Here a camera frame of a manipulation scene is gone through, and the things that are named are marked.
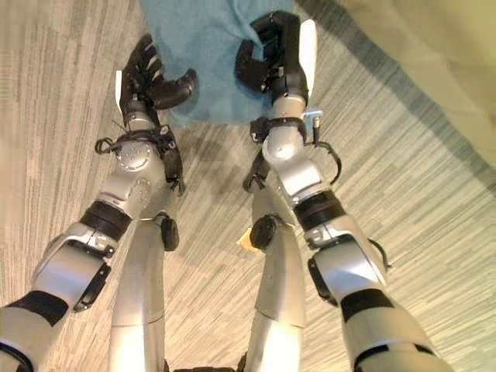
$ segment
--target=cable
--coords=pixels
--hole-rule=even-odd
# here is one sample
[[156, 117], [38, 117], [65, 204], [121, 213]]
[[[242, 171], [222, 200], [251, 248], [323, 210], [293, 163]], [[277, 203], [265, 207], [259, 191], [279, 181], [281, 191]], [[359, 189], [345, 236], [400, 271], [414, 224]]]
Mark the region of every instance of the cable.
[[391, 266], [391, 265], [389, 264], [389, 262], [388, 262], [388, 255], [386, 254], [386, 251], [384, 250], [384, 248], [382, 247], [382, 245], [381, 245], [381, 244], [379, 244], [378, 242], [376, 242], [376, 241], [375, 241], [375, 240], [373, 240], [373, 239], [368, 239], [368, 240], [369, 240], [369, 242], [370, 242], [373, 246], [375, 246], [375, 247], [379, 250], [379, 252], [381, 252], [381, 255], [382, 255], [382, 262], [383, 262], [383, 264], [384, 264], [384, 267], [386, 267], [386, 270], [387, 270], [387, 269], [391, 269], [391, 268], [392, 268], [392, 266]]
[[318, 141], [316, 143], [309, 142], [306, 143], [305, 146], [315, 146], [315, 147], [323, 147], [324, 149], [327, 150], [327, 154], [332, 156], [332, 159], [336, 163], [337, 166], [337, 171], [336, 171], [336, 176], [329, 182], [331, 186], [338, 181], [339, 176], [341, 175], [341, 170], [343, 169], [343, 164], [341, 163], [341, 158], [339, 157], [338, 153], [332, 148], [332, 146], [325, 142], [325, 141]]

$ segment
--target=striped carpet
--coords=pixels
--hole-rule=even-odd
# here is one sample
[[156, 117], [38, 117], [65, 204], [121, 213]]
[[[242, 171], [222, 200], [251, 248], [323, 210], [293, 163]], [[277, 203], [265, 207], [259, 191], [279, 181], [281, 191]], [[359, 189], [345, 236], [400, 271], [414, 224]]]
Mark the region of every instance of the striped carpet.
[[[112, 169], [93, 145], [119, 134], [114, 70], [146, 31], [130, 0], [3, 3], [0, 305], [26, 293], [50, 238], [81, 215]], [[342, 9], [301, 0], [295, 11], [318, 24], [312, 105], [325, 109], [322, 138], [343, 159], [336, 193], [387, 250], [390, 294], [456, 371], [495, 370], [493, 170]], [[257, 146], [246, 125], [197, 123], [176, 134], [188, 189], [181, 245], [164, 264], [165, 356], [173, 368], [234, 366], [246, 351], [264, 261], [236, 245], [250, 225], [240, 185]], [[329, 159], [309, 153], [331, 178]], [[298, 239], [306, 260], [301, 230]], [[125, 254], [124, 245], [97, 304], [71, 316], [45, 371], [105, 370]], [[320, 301], [308, 275], [306, 287], [301, 370], [350, 370], [339, 312]]]

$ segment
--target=teal cloth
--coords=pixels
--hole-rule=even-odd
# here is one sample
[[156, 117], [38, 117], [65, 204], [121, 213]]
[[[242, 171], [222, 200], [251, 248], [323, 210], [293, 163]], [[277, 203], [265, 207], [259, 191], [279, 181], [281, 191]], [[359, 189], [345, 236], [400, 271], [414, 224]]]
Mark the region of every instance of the teal cloth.
[[274, 10], [289, 11], [291, 0], [140, 0], [164, 64], [176, 79], [190, 67], [198, 88], [190, 100], [171, 109], [175, 121], [250, 122], [270, 113], [270, 97], [250, 91], [234, 74], [243, 39], [260, 41], [250, 23]]

